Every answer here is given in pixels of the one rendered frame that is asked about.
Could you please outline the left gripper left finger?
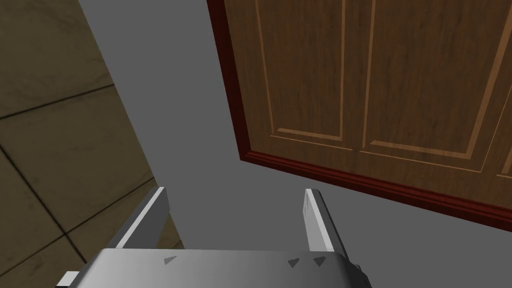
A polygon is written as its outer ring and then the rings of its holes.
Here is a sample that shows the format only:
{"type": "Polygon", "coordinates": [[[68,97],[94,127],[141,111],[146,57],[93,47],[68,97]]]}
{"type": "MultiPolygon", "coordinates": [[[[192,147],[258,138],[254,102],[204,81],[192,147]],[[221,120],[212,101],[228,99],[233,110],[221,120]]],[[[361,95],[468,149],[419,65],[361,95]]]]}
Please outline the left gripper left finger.
{"type": "Polygon", "coordinates": [[[154,249],[170,214],[168,193],[155,186],[108,243],[108,249],[154,249]]]}

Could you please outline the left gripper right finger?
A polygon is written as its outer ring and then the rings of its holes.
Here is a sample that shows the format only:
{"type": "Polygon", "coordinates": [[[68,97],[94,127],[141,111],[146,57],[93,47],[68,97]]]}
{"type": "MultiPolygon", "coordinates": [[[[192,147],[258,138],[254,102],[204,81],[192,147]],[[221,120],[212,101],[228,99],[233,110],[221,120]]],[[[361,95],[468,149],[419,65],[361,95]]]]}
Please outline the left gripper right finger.
{"type": "Polygon", "coordinates": [[[348,259],[347,251],[318,189],[305,190],[302,214],[309,250],[336,252],[348,259]]]}

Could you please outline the brown wooden panelled door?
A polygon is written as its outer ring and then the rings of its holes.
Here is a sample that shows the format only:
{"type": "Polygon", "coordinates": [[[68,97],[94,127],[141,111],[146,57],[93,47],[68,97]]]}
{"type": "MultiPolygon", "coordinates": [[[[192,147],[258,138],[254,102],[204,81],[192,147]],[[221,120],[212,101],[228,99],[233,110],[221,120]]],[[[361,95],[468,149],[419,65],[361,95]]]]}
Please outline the brown wooden panelled door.
{"type": "Polygon", "coordinates": [[[512,210],[512,0],[222,0],[250,149],[512,210]]]}

